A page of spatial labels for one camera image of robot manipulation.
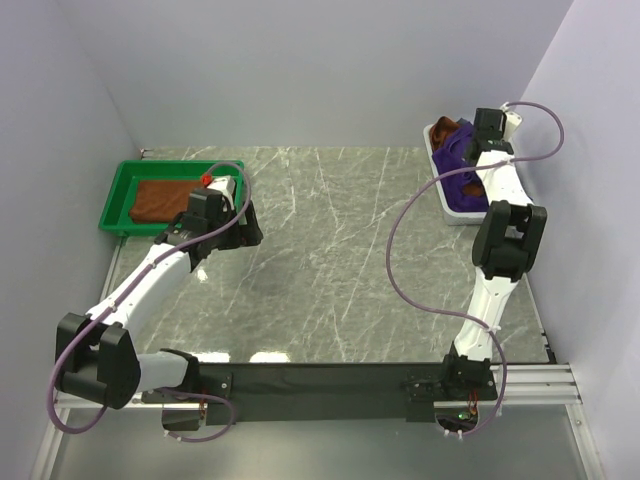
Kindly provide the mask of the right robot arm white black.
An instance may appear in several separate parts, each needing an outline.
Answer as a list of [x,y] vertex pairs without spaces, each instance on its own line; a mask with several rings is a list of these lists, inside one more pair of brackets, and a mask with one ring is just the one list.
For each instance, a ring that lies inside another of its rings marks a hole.
[[478,108],[464,154],[479,168],[488,211],[472,247],[476,277],[471,301],[440,375],[441,390],[452,399],[498,398],[491,371],[493,337],[509,297],[534,264],[546,225],[546,209],[525,192],[513,164],[508,135],[519,120],[504,107]]

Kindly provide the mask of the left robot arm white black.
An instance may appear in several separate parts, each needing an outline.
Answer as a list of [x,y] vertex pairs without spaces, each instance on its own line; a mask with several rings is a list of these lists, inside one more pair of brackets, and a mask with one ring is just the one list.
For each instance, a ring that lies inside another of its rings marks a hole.
[[164,297],[213,251],[257,246],[262,238],[252,201],[235,208],[219,190],[195,190],[186,211],[110,296],[60,321],[52,388],[112,409],[164,388],[177,401],[193,400],[201,389],[197,358],[172,349],[140,354],[134,340]]

